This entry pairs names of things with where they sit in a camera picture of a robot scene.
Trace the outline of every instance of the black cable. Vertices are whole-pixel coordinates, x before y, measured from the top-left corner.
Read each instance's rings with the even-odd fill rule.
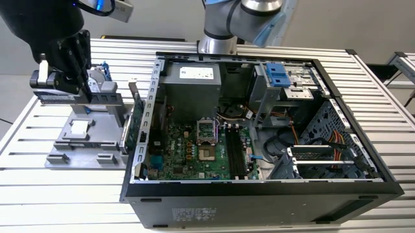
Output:
[[[268,164],[274,164],[274,162],[270,162],[270,161],[267,161],[267,160],[264,160],[264,159],[259,159],[259,160],[264,161],[264,162],[268,163]]]
[[[75,4],[77,5],[77,7],[80,9],[83,9],[88,13],[91,13],[96,16],[105,17],[105,16],[109,16],[112,14],[112,12],[115,11],[115,0],[109,0],[109,1],[111,1],[111,10],[109,11],[99,11],[93,7],[89,7],[87,4],[84,4],[81,1],[77,1]]]
[[[407,100],[407,102],[404,103],[404,107],[407,107],[408,105],[410,105],[410,103],[411,103],[411,100],[412,100],[412,97],[411,98],[408,98],[408,100]]]
[[[11,124],[11,125],[13,124],[13,122],[9,122],[8,120],[4,120],[4,119],[1,119],[1,118],[0,118],[0,121],[8,123],[8,124]]]
[[[270,137],[267,139],[267,141],[264,142],[264,144],[262,145],[262,148],[264,150],[264,152],[271,155],[271,156],[276,156],[278,158],[280,158],[283,155],[282,154],[278,154],[278,153],[274,153],[274,152],[270,152],[268,151],[268,144],[278,138],[278,135],[274,135],[272,137]]]
[[[396,74],[396,76],[392,77],[391,81],[390,81],[384,86],[388,86],[388,85],[391,84],[391,82],[398,78],[398,76],[399,76],[400,74],[402,74],[402,72],[399,72],[399,73]]]
[[[290,143],[290,142],[287,142],[287,141],[284,141],[282,138],[280,138],[280,135],[283,134],[283,132],[286,132],[286,131],[288,131],[288,130],[291,130],[291,128],[282,128],[282,129],[279,129],[278,130],[278,132],[276,132],[276,135],[274,135],[272,137],[270,137],[267,140],[266,140],[266,142],[264,142],[264,144],[263,144],[263,150],[264,150],[264,152],[267,153],[267,155],[270,155],[270,156],[276,156],[278,158],[280,158],[282,156],[283,156],[283,153],[274,153],[274,152],[270,152],[270,150],[268,150],[268,144],[274,141],[274,140],[278,140],[278,142],[283,145],[283,146],[286,146],[286,147],[291,147],[292,145],[294,145],[294,143]]]
[[[280,143],[284,147],[291,147],[291,146],[295,145],[295,143],[290,143],[290,142],[287,142],[286,140],[283,140],[283,139],[280,138],[280,135],[282,135],[283,132],[286,132],[286,131],[291,131],[291,128],[282,128],[282,129],[278,131],[278,133],[276,133],[276,140],[279,141],[279,143]]]

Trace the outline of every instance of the sticker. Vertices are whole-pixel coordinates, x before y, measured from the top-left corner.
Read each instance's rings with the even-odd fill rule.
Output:
[[[248,112],[247,112],[247,118],[248,118],[248,119],[252,118],[252,114],[254,114],[254,112],[252,112],[251,110],[248,110]]]
[[[212,221],[216,215],[216,208],[172,208],[174,220],[182,221]]]
[[[97,82],[93,78],[88,78],[88,86],[89,86],[89,89],[91,89],[91,92],[100,92],[99,90],[99,87],[97,87]]]
[[[206,67],[182,67],[182,79],[214,79],[214,68]]]

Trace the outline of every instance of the wall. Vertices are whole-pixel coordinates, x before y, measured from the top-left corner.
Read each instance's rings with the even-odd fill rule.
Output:
[[[283,46],[355,49],[367,63],[415,52],[414,0],[299,0]]]

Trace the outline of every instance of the motherboard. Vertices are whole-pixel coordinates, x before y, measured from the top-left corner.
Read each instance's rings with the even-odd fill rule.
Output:
[[[235,132],[230,139],[227,131]],[[215,139],[202,142],[198,134]],[[239,149],[230,157],[228,144]],[[250,160],[254,153],[248,128],[232,128],[212,122],[198,124],[168,124],[164,155],[152,155],[148,179],[151,180],[231,180],[258,179],[255,161]],[[232,175],[234,164],[243,166],[242,176]]]

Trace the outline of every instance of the slotted metal surface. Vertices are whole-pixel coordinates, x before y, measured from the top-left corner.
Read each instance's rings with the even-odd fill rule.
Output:
[[[128,80],[147,96],[156,51],[196,52],[195,43],[92,40],[92,62],[111,66],[119,93],[132,102]],[[319,59],[346,103],[402,183],[406,194],[339,225],[255,227],[198,232],[415,232],[415,126],[358,56],[344,50],[239,46],[239,55]],[[123,171],[44,169],[47,153],[69,116],[68,106],[29,102],[0,142],[0,232],[144,232],[132,208],[117,202]]]

